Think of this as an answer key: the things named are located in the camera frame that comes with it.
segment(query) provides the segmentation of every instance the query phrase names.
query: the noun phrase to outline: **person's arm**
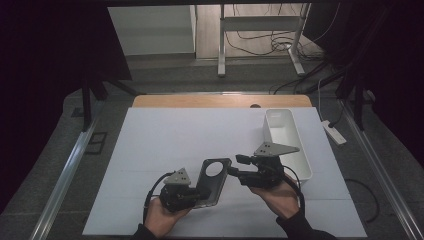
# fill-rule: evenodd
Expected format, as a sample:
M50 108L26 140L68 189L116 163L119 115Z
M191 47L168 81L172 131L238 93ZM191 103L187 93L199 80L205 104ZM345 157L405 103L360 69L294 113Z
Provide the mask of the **person's arm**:
M303 213L299 210L295 191L287 183L284 182L272 189L250 188L250 191L259 195L269 209L277 214L277 223L283 228L289 239L336 239L327 232L312 229Z
M153 199L150 201L144 225L138 225L137 232L132 236L131 240L154 240L164 237L172 230L178 220L187 215L190 210L185 209L171 213L162 206L159 198Z

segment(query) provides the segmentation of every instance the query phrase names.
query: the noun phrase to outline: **black sleeve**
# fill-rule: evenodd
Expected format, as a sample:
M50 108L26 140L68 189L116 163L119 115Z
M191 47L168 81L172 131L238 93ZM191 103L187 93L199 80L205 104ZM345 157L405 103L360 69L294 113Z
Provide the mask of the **black sleeve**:
M138 224L137 232L131 237L131 240L156 240L157 238L143 224Z
M308 220L299 211L293 217L283 220L277 218L277 223L287 233L287 237L291 240L302 239L302 240L335 240L337 239L333 235L319 230L312 229L309 225Z

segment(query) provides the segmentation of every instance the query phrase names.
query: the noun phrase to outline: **hand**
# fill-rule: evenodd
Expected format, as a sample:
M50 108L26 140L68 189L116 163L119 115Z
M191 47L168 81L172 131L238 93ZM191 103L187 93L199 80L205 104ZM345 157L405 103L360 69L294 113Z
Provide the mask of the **hand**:
M157 238L162 238L168 234L178 220L187 215L190 210L191 209L185 209L171 213L162 206L159 198L155 198L150 201L144 226Z
M249 188L250 191L259 195L268 205L269 209L282 219L289 219L299 211L296 192L286 183L271 189Z

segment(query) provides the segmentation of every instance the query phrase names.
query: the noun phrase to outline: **power strip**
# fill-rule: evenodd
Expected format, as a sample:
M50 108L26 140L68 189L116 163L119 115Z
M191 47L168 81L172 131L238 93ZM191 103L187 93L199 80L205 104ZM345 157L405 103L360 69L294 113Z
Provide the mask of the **power strip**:
M322 121L322 126L324 127L325 132L330 136L331 139L337 144L337 146L343 145L346 143L346 139L337 131L336 128L328 127L330 122L328 120Z

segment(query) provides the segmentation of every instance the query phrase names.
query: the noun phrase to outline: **white container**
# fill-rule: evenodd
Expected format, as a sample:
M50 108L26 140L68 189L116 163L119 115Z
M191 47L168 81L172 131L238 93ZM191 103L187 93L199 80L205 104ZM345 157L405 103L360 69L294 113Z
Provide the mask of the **white container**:
M269 109L266 111L263 126L264 138L267 142L298 147L299 152L281 155L281 164L290 167L296 172L301 184L312 177L311 166L304 152L302 141L297 131L296 122L290 109ZM285 173L296 180L295 175L290 170Z

